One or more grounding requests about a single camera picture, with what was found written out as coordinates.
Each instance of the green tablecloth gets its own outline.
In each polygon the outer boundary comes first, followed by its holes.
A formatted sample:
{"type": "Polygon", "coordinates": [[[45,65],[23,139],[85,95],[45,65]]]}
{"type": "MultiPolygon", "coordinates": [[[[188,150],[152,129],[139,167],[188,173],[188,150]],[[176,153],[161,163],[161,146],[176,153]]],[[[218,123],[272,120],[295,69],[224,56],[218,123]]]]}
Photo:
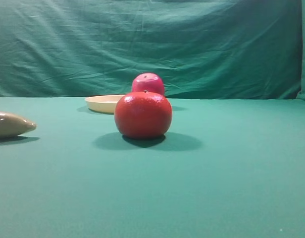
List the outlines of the green tablecloth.
{"type": "Polygon", "coordinates": [[[83,98],[0,98],[0,238],[305,238],[305,101],[173,99],[127,141],[83,98]]]}

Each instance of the apple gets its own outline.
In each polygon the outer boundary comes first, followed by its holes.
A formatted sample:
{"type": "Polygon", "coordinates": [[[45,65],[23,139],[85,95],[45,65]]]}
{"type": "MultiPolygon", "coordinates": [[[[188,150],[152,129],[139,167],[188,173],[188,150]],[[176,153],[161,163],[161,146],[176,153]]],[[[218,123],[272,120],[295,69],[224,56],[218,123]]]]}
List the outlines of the apple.
{"type": "Polygon", "coordinates": [[[165,88],[162,79],[155,73],[142,73],[132,83],[132,92],[159,93],[164,96],[165,88]]]}
{"type": "Polygon", "coordinates": [[[172,106],[159,93],[132,92],[117,102],[114,120],[118,131],[126,137],[153,139],[169,130],[172,106]]]}

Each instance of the plastic fruit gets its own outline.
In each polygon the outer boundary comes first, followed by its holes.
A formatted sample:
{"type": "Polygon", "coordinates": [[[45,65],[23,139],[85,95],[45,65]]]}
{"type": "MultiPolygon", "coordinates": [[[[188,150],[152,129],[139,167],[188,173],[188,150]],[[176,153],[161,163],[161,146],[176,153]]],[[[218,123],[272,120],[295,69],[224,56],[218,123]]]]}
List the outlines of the plastic fruit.
{"type": "Polygon", "coordinates": [[[36,129],[36,124],[22,116],[0,112],[0,138],[16,137],[36,129]]]}
{"type": "Polygon", "coordinates": [[[131,92],[117,102],[114,119],[118,131],[124,136],[152,139],[169,130],[172,106],[159,93],[131,92]]]}
{"type": "Polygon", "coordinates": [[[162,79],[155,73],[142,73],[132,83],[132,92],[159,93],[164,96],[164,85],[162,79]]]}

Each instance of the yellow plate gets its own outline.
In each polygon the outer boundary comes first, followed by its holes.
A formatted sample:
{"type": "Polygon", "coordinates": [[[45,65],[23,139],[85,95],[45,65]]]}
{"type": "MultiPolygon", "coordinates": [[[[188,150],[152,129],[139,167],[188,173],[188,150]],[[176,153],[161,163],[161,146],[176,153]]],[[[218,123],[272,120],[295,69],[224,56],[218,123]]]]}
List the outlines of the yellow plate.
{"type": "Polygon", "coordinates": [[[123,95],[103,95],[85,99],[89,109],[100,113],[114,113],[116,104],[123,95]]]}

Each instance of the orange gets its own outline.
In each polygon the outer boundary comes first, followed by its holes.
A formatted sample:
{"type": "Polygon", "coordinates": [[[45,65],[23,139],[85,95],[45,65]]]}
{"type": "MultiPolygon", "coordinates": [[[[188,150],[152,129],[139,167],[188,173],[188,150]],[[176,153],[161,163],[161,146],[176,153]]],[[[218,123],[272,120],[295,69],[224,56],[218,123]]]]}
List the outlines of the orange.
{"type": "Polygon", "coordinates": [[[172,122],[172,106],[161,94],[131,92],[116,105],[114,120],[118,131],[133,139],[151,139],[164,135],[172,122]]]}

